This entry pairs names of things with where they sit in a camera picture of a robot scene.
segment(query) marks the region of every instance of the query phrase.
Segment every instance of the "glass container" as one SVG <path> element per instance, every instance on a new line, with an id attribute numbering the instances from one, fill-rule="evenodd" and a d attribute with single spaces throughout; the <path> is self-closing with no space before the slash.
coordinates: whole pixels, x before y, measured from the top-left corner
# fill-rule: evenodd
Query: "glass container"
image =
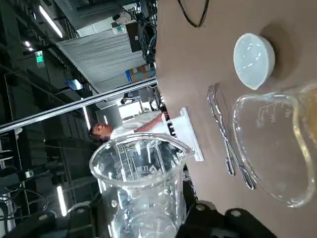
<path id="1" fill-rule="evenodd" d="M 183 167 L 193 150 L 165 134 L 134 133 L 103 144 L 89 166 L 114 238 L 173 238 L 186 214 Z"/>
<path id="2" fill-rule="evenodd" d="M 315 191 L 317 81 L 264 95 L 240 97 L 233 129 L 248 172 L 288 207 L 306 204 Z"/>

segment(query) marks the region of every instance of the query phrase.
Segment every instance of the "person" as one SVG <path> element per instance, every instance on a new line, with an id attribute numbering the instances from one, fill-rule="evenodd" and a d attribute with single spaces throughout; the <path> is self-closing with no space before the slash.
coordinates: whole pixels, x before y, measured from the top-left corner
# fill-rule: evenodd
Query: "person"
<path id="1" fill-rule="evenodd" d="M 136 99 L 138 99 L 140 96 L 139 91 L 135 90 L 129 93 L 125 93 L 123 95 L 123 98 L 121 99 L 121 104 L 125 104 L 127 100 L 131 100 L 131 102 L 134 102 Z"/>
<path id="2" fill-rule="evenodd" d="M 163 112 L 165 118 L 168 119 L 167 112 Z M 113 128 L 106 123 L 97 123 L 89 130 L 89 135 L 101 142 L 107 142 L 121 135 L 128 135 L 134 132 L 159 132 L 162 126 L 162 113 L 160 111 L 148 112 L 146 114 L 137 115 L 135 118 L 128 120 L 122 126 Z"/>

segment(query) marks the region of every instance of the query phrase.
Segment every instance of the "ceiling light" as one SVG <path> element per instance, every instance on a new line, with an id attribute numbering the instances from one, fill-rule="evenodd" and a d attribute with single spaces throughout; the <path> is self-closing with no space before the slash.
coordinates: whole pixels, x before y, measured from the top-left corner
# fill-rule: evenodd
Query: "ceiling light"
<path id="1" fill-rule="evenodd" d="M 59 35 L 59 37 L 63 38 L 63 34 L 61 33 L 60 29 L 56 26 L 56 24 L 53 22 L 50 16 L 46 13 L 46 11 L 42 8 L 42 6 L 39 6 L 39 9 L 40 9 L 40 13 L 43 15 L 46 21 L 48 21 L 48 23 L 51 25 L 54 31 Z"/>
<path id="2" fill-rule="evenodd" d="M 89 117 L 88 117 L 86 106 L 83 106 L 83 110 L 84 110 L 84 116 L 85 116 L 87 128 L 88 128 L 88 130 L 90 130 L 91 126 L 90 126 L 90 122 L 89 122 Z"/>
<path id="3" fill-rule="evenodd" d="M 57 194 L 58 194 L 61 214 L 63 217 L 65 217 L 67 215 L 67 209 L 66 209 L 65 199 L 64 199 L 63 190 L 61 186 L 57 186 Z"/>

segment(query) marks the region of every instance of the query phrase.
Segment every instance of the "brown table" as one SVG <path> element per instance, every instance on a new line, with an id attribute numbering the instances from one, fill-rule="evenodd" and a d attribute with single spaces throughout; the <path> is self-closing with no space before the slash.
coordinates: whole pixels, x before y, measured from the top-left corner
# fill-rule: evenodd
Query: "brown table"
<path id="1" fill-rule="evenodd" d="M 205 0 L 183 0 L 198 22 Z M 243 33 L 265 36 L 276 52 L 276 67 L 257 93 L 316 78 L 317 2 L 302 0 L 211 0 L 202 28 L 192 27 L 177 0 L 158 3 L 157 77 L 172 117 L 187 107 L 205 161 L 188 161 L 198 198 L 220 212 L 240 207 L 256 216 L 278 237 L 316 237 L 317 200 L 287 208 L 260 188 L 251 191 L 241 176 L 225 169 L 225 148 L 206 101 L 207 88 L 219 82 L 226 118 L 235 100 L 250 90 L 233 67 L 233 48 Z"/>

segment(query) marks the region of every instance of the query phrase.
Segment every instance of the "metal tweezers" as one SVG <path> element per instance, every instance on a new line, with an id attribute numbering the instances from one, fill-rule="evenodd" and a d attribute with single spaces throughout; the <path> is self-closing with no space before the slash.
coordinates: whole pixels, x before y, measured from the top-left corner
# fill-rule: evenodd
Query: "metal tweezers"
<path id="1" fill-rule="evenodd" d="M 223 124 L 223 115 L 221 113 L 220 107 L 219 107 L 217 100 L 216 100 L 217 86 L 218 86 L 218 84 L 216 83 L 214 86 L 210 85 L 208 87 L 207 100 L 209 102 L 211 114 L 214 117 L 215 121 L 217 122 L 219 129 L 220 129 L 220 132 L 222 134 L 223 140 L 224 140 L 224 145 L 226 147 L 226 152 L 227 152 L 227 157 L 226 157 L 225 163 L 227 166 L 228 173 L 231 176 L 235 176 L 235 169 L 234 169 L 234 165 L 233 165 L 233 159 L 234 159 L 234 161 L 238 165 L 239 171 L 242 175 L 244 182 L 246 183 L 246 185 L 248 186 L 249 189 L 254 190 L 255 189 L 254 181 L 250 177 L 250 175 L 247 172 L 247 170 L 245 169 L 245 167 L 243 165 L 241 165 L 240 161 L 238 160 L 238 158 L 233 150 L 232 144 L 228 139 L 227 131 L 226 131 L 226 128 Z M 213 105 L 211 103 L 211 96 L 210 96 L 211 91 L 212 91 L 212 100 L 213 100 L 215 108 L 219 114 L 219 119 L 216 116 L 216 114 L 214 113 Z"/>

